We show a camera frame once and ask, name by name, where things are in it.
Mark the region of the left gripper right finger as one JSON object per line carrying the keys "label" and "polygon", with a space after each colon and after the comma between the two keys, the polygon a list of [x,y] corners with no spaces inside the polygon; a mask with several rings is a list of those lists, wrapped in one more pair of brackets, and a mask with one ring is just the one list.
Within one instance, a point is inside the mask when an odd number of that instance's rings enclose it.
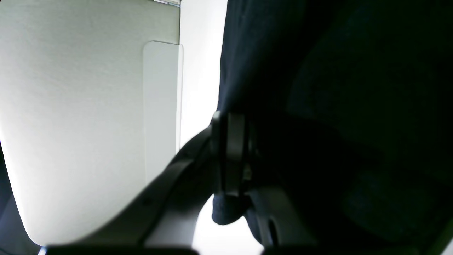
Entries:
{"label": "left gripper right finger", "polygon": [[318,240],[282,188],[257,188],[248,193],[256,212],[265,249],[313,248]]}

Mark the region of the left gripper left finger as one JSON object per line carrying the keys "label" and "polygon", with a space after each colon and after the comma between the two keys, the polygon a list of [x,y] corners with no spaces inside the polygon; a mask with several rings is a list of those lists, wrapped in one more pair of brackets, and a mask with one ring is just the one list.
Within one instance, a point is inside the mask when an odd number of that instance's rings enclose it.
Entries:
{"label": "left gripper left finger", "polygon": [[199,212],[216,194],[239,196],[248,124],[242,114],[215,112],[165,170],[126,208],[92,234],[47,255],[195,255]]}

